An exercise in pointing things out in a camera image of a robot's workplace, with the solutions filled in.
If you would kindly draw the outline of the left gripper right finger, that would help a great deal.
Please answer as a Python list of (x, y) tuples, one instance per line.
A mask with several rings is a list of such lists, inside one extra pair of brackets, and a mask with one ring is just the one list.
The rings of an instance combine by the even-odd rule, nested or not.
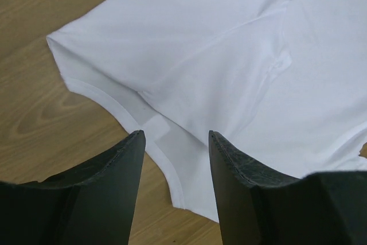
[(366, 173), (295, 178), (209, 132), (210, 169), (224, 244), (365, 244)]

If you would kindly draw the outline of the white t shirt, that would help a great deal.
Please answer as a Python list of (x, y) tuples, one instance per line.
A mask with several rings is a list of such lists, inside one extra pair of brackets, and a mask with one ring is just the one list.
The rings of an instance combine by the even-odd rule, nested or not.
[(46, 40), (176, 208), (218, 219), (210, 131), (297, 178), (366, 169), (366, 0), (106, 0)]

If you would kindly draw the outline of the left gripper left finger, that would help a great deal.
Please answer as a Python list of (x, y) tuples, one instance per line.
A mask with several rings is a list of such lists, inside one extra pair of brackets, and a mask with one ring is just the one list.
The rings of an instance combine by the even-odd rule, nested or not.
[(144, 153), (138, 130), (42, 182), (2, 182), (1, 243), (127, 244)]

